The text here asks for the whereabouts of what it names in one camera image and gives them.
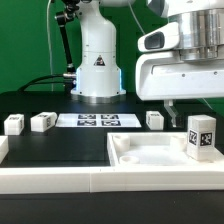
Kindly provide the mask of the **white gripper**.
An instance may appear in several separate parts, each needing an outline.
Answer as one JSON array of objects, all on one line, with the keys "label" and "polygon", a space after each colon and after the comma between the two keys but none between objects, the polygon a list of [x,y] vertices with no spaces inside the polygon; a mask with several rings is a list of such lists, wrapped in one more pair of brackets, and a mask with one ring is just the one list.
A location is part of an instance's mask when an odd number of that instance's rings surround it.
[{"label": "white gripper", "polygon": [[171,99],[224,97],[224,50],[211,60],[184,62],[177,51],[142,55],[135,70],[136,93],[141,100],[165,100],[174,128],[182,117]]}]

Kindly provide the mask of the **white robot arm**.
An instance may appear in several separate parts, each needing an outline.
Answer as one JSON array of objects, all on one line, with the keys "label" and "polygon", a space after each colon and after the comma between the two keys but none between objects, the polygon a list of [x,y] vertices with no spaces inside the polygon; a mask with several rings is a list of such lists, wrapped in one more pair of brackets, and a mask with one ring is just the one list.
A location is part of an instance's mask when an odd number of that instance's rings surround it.
[{"label": "white robot arm", "polygon": [[[135,0],[81,0],[66,17],[78,18],[82,63],[71,94],[84,102],[109,103],[125,94],[116,65],[116,28],[99,8]],[[181,124],[176,99],[224,97],[224,0],[146,0],[168,24],[138,39],[142,53],[135,68],[138,97],[162,100],[172,125]]]}]

